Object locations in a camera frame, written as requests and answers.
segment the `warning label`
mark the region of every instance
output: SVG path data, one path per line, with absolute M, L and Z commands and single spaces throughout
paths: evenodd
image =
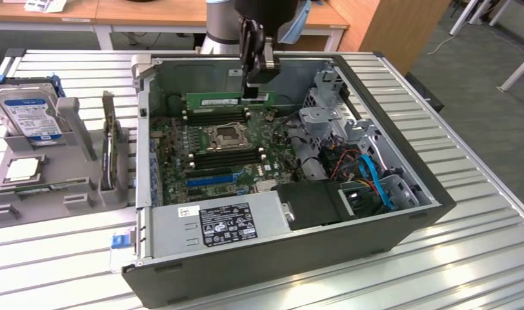
M 39 141 L 60 138 L 61 130 L 45 112 L 48 104 L 44 99 L 5 100 L 4 104 L 24 136 Z
M 207 247 L 257 237 L 248 203 L 200 210 L 199 218 Z

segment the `black pcie slot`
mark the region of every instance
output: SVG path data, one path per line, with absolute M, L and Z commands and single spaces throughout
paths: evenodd
M 185 172 L 185 178 L 204 178 L 207 176 L 220 176 L 221 174 L 232 174 L 231 168 L 217 168 L 209 170 L 199 170 Z
M 237 196 L 237 194 L 233 193 L 233 194 L 221 194 L 221 195 L 217 195 L 217 196 L 203 197 L 203 198 L 189 198 L 189 202 L 199 202 L 201 200 L 216 199 L 216 198 L 225 198 L 225 197 L 233 197 L 233 196 Z

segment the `floor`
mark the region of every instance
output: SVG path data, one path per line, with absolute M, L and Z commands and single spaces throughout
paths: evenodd
M 506 93 L 497 89 L 524 62 L 524 46 L 486 25 L 466 25 L 428 55 L 450 37 L 454 21 L 446 12 L 410 73 L 442 102 L 440 115 L 524 202 L 524 76 Z
M 524 46 L 489 26 L 466 25 L 438 52 L 426 55 L 449 38 L 453 23 L 446 12 L 410 72 L 442 101 L 446 122 L 524 201 L 524 76 L 508 93 L 496 88 L 524 62 Z M 112 39 L 116 49 L 185 50 L 193 44 L 192 36 L 173 34 L 159 40 L 156 34 L 145 34 L 137 46 L 128 45 L 123 34 L 112 34 Z M 0 31 L 0 62 L 9 47 L 99 48 L 92 33 L 11 32 L 8 36 Z

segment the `barcode label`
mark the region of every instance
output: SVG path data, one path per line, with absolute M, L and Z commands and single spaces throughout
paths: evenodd
M 89 18 L 61 18 L 61 21 L 71 21 L 73 23 L 89 23 Z
M 185 216 L 196 216 L 199 215 L 199 209 L 201 207 L 197 205 L 188 205 L 187 207 L 177 208 L 177 217 L 183 218 Z

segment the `hard drive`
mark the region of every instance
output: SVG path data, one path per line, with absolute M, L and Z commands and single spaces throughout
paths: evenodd
M 60 142 L 69 131 L 55 112 L 63 97 L 56 76 L 45 79 L 5 79 L 0 85 L 0 120 L 9 136 L 25 136 L 35 146 Z

